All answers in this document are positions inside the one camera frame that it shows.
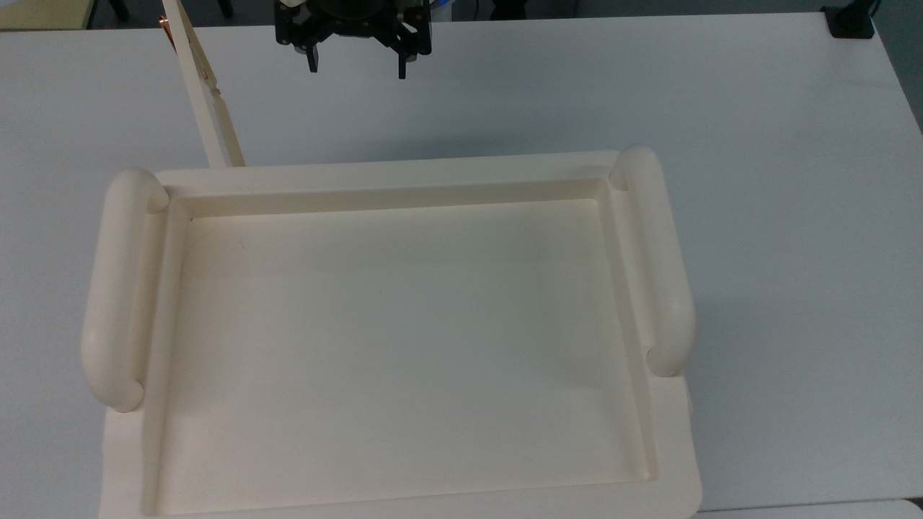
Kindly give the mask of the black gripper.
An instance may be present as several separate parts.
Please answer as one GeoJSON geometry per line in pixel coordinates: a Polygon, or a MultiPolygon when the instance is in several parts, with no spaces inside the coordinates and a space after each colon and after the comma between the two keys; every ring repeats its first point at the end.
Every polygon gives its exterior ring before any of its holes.
{"type": "Polygon", "coordinates": [[[306,55],[319,72],[317,46],[332,36],[376,40],[398,56],[398,78],[412,56],[432,52],[428,1],[275,1],[275,39],[306,55]]]}

